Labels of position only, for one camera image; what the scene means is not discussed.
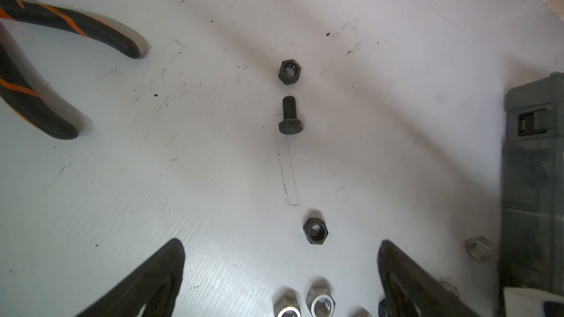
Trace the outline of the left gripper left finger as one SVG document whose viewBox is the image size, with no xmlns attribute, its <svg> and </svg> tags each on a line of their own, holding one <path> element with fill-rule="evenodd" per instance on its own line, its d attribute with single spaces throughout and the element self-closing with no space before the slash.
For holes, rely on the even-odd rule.
<svg viewBox="0 0 564 317">
<path fill-rule="evenodd" d="M 171 316 L 182 285 L 185 251 L 174 238 L 80 316 Z"/>
</svg>

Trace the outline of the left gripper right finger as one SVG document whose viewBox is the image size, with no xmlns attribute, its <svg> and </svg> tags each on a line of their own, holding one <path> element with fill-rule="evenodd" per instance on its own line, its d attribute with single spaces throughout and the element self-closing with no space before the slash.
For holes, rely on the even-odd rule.
<svg viewBox="0 0 564 317">
<path fill-rule="evenodd" d="M 377 266 L 387 316 L 477 315 L 389 240 L 380 245 Z"/>
</svg>

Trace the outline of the grey compartment organizer box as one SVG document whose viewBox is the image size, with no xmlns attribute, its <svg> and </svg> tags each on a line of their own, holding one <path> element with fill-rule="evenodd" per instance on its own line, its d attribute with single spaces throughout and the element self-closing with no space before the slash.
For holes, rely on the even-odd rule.
<svg viewBox="0 0 564 317">
<path fill-rule="evenodd" d="M 499 285 L 563 294 L 563 74 L 505 96 Z"/>
</svg>

